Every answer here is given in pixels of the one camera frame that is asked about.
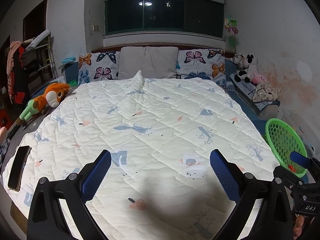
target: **pink plush toy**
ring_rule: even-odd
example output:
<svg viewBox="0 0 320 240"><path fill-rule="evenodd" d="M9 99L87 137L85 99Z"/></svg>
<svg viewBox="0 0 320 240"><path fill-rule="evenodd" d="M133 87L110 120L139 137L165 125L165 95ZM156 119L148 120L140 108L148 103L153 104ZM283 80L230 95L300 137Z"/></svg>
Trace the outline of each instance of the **pink plush toy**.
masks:
<svg viewBox="0 0 320 240"><path fill-rule="evenodd" d="M252 83L255 85L259 85L266 82L268 82L268 80L264 76L259 74L255 74L254 78L252 79Z"/></svg>

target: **blue gripper pad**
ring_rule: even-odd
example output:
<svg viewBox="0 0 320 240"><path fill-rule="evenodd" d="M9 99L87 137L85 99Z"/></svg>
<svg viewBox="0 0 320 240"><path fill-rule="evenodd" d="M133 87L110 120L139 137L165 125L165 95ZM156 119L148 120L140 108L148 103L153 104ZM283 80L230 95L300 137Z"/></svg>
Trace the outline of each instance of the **blue gripper pad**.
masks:
<svg viewBox="0 0 320 240"><path fill-rule="evenodd" d="M83 203L93 199L102 180L107 174L107 171L111 166L110 152L103 150L93 164L95 164L94 167L81 185L81 200Z"/></svg>
<svg viewBox="0 0 320 240"><path fill-rule="evenodd" d="M213 150L210 154L210 164L228 198L238 204L241 198L239 195L239 185L232 176L226 159L217 150Z"/></svg>
<svg viewBox="0 0 320 240"><path fill-rule="evenodd" d="M290 160L292 160L293 162L297 163L305 169L309 169L311 167L310 159L295 151L290 153Z"/></svg>

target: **orange butterfly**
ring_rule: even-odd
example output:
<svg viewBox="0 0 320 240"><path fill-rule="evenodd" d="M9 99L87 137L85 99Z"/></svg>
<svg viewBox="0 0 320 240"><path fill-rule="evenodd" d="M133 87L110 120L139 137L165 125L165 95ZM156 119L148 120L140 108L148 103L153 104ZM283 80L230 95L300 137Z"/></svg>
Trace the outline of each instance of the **orange butterfly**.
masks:
<svg viewBox="0 0 320 240"><path fill-rule="evenodd" d="M219 66L217 64L212 65L212 77L215 78L219 73L225 74L224 63L221 63Z"/></svg>
<svg viewBox="0 0 320 240"><path fill-rule="evenodd" d="M82 67L82 64L83 63L86 63L87 65L89 65L89 66L91 66L91 54L90 53L88 53L88 54L86 54L85 56L80 56L79 57L79 69Z"/></svg>

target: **orange plush toy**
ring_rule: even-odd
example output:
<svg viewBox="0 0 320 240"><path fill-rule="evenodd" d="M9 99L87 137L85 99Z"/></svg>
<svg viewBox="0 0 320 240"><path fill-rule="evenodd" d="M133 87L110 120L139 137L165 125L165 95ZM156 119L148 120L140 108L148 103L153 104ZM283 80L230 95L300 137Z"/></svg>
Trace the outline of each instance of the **orange plush toy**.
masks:
<svg viewBox="0 0 320 240"><path fill-rule="evenodd" d="M22 125L35 114L46 113L47 104L56 108L65 97L65 95L69 92L70 86L68 84L62 83L52 83L50 84L44 91L43 95L40 95L34 99L31 99L28 102L26 109L22 112L22 114L17 119L17 125Z"/></svg>

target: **headboard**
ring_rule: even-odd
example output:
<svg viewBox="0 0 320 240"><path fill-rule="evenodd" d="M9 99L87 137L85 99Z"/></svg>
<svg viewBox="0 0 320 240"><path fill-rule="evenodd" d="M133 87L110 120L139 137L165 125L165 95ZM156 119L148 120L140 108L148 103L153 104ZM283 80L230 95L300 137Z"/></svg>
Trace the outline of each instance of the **headboard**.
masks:
<svg viewBox="0 0 320 240"><path fill-rule="evenodd" d="M201 46L201 45L193 45L193 44L181 44L181 43L159 43L159 42L151 42L151 43L132 43L132 44L124 44L124 45L116 45L116 46L109 46L103 47L99 49L95 49L92 53L101 53L101 52L109 52L109 51L121 51L122 47L127 46L140 46L140 47L177 47L179 50L191 50L191 49L216 49L213 47L208 46ZM225 52L225 57L233 57L234 53L232 52Z"/></svg>

